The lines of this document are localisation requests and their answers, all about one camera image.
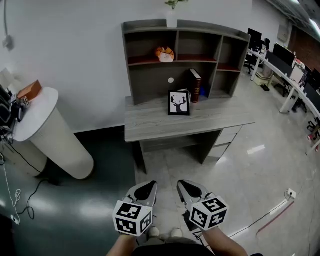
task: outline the bookshelf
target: bookshelf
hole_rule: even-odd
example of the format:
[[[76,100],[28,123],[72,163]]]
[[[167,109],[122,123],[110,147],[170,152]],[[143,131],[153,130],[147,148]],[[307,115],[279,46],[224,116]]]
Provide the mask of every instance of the bookshelf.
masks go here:
[[[188,20],[179,20],[177,28],[166,27],[165,19],[125,22],[122,35],[135,105],[187,88],[189,69],[202,77],[207,98],[232,97],[250,41],[242,31]],[[161,63],[157,47],[170,47],[174,61]]]

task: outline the orange box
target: orange box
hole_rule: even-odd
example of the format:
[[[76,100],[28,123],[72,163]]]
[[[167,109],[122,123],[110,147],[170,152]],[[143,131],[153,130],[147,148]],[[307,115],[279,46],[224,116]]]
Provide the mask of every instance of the orange box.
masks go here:
[[[29,101],[32,101],[35,97],[38,96],[41,89],[42,89],[42,86],[39,80],[37,80],[34,83],[27,86],[26,88],[22,89],[18,93],[17,98],[22,99],[23,97],[26,97]]]

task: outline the small vase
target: small vase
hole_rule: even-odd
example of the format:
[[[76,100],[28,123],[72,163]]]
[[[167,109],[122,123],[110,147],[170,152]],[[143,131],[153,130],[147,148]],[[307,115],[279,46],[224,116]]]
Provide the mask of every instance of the small vase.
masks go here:
[[[178,20],[175,10],[169,10],[166,13],[166,26],[168,28],[176,28],[178,26]]]

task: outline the floor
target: floor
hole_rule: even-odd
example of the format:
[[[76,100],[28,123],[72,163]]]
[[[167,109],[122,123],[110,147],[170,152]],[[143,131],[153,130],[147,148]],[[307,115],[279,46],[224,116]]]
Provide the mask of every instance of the floor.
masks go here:
[[[76,180],[49,161],[41,177],[31,177],[6,163],[8,181],[14,198],[21,189],[17,204],[20,212],[31,198],[35,219],[25,212],[20,225],[13,224],[17,256],[103,256],[117,240],[112,213],[117,200],[135,185],[131,146],[124,141],[123,127],[78,133],[77,137],[94,159],[94,171],[86,180]],[[5,174],[0,169],[0,214],[14,213]]]
[[[180,179],[202,184],[228,203],[229,215],[221,227],[228,236],[284,202],[285,191],[291,188],[298,196],[278,219],[257,234],[290,202],[232,239],[249,255],[314,255],[320,245],[320,153],[306,156],[312,146],[306,129],[312,115],[301,110],[280,114],[285,98],[273,87],[265,92],[244,72],[235,96],[252,112],[255,124],[242,128],[218,162],[201,165],[183,149],[171,149],[146,154],[147,175],[136,168],[137,183],[158,182],[154,225],[162,234],[178,227],[185,237],[195,239],[182,218],[185,208],[177,192]]]

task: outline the dark green floor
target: dark green floor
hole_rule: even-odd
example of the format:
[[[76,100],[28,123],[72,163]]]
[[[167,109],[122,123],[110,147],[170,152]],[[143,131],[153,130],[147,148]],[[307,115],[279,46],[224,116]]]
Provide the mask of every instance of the dark green floor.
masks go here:
[[[11,194],[21,189],[18,212],[43,178],[58,180],[60,186],[47,182],[31,198],[35,219],[27,213],[20,225],[13,224],[18,256],[104,256],[118,237],[112,213],[117,200],[135,185],[132,149],[124,141],[122,128],[77,134],[94,159],[94,172],[87,180],[76,180],[48,161],[44,173],[33,178],[6,164]],[[0,173],[0,214],[14,213],[5,174]]]

